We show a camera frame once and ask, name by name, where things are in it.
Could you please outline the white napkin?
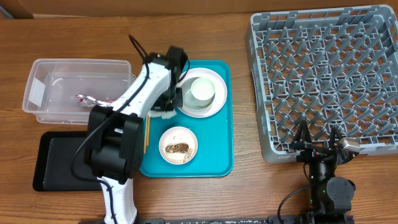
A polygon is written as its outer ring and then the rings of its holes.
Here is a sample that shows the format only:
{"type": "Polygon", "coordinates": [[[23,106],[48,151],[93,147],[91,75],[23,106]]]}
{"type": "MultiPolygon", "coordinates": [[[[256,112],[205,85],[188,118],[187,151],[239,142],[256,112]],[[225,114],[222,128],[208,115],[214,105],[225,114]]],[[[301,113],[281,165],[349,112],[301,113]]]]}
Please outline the white napkin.
{"type": "Polygon", "coordinates": [[[171,110],[171,111],[150,110],[147,115],[151,118],[170,119],[170,118],[174,117],[176,114],[177,114],[177,112],[175,110],[171,110]]]}

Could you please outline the white cup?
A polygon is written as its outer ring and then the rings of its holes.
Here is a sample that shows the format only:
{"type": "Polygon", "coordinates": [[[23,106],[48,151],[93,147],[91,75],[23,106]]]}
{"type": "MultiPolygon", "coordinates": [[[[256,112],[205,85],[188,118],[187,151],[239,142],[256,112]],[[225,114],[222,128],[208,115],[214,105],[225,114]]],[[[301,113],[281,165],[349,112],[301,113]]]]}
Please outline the white cup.
{"type": "Polygon", "coordinates": [[[191,85],[191,93],[198,100],[209,100],[215,94],[215,86],[207,78],[197,78],[191,85]]]}

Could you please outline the small white dish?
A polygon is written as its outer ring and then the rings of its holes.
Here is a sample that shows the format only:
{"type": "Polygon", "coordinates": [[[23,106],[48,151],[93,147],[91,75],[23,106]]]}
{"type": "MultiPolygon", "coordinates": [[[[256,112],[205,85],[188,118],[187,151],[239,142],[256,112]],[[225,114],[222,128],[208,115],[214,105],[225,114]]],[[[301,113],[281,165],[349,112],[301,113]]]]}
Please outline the small white dish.
{"type": "Polygon", "coordinates": [[[182,165],[190,162],[198,150],[198,140],[195,134],[188,128],[182,126],[172,127],[166,130],[159,141],[159,152],[163,159],[173,165],[182,165]],[[184,142],[190,148],[186,153],[168,153],[165,147],[169,144],[184,142]]]}

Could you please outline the brown food scrap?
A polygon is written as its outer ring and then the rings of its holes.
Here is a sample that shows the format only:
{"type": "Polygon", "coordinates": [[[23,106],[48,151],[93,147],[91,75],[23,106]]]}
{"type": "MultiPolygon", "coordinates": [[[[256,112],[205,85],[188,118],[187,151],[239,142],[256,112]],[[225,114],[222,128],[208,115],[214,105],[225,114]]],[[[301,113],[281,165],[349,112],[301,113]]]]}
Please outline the brown food scrap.
{"type": "Polygon", "coordinates": [[[186,153],[190,146],[187,143],[180,142],[175,144],[169,144],[165,147],[165,151],[168,153],[186,153]]]}

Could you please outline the red snack wrapper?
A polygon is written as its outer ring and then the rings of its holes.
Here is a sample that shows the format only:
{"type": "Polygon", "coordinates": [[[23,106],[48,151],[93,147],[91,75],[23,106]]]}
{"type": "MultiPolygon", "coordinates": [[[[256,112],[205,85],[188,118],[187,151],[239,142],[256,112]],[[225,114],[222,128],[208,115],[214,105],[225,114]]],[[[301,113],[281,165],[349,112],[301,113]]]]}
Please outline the red snack wrapper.
{"type": "Polygon", "coordinates": [[[76,97],[80,99],[80,105],[84,107],[94,107],[96,105],[109,107],[114,100],[98,100],[92,96],[84,95],[81,93],[76,94],[76,97]]]}

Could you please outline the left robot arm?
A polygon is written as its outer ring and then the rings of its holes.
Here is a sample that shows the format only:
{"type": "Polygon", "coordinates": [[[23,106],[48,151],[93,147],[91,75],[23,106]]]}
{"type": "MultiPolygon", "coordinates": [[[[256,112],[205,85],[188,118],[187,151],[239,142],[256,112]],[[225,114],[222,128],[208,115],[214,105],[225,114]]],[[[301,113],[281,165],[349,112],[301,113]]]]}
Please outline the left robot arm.
{"type": "Polygon", "coordinates": [[[183,70],[190,61],[145,59],[132,85],[109,105],[100,103],[91,110],[88,135],[80,146],[84,162],[104,197],[104,223],[134,223],[137,208],[133,200],[133,177],[144,155],[146,116],[173,116],[182,105],[183,70]]]}

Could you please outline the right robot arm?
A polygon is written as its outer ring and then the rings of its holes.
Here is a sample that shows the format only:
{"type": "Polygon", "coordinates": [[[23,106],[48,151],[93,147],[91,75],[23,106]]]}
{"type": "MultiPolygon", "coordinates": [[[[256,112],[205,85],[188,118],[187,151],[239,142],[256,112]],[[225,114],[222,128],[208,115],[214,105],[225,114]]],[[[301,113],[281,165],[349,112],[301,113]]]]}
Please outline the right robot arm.
{"type": "Polygon", "coordinates": [[[310,191],[311,208],[303,210],[293,220],[283,220],[278,208],[277,216],[281,223],[353,223],[346,216],[351,210],[351,201],[356,190],[355,184],[335,175],[336,168],[354,159],[361,148],[357,141],[344,137],[337,127],[332,127],[327,147],[312,143],[306,121],[301,121],[296,135],[290,143],[292,149],[300,151],[296,161],[302,162],[309,184],[290,193],[286,198],[304,191],[310,191]]]}

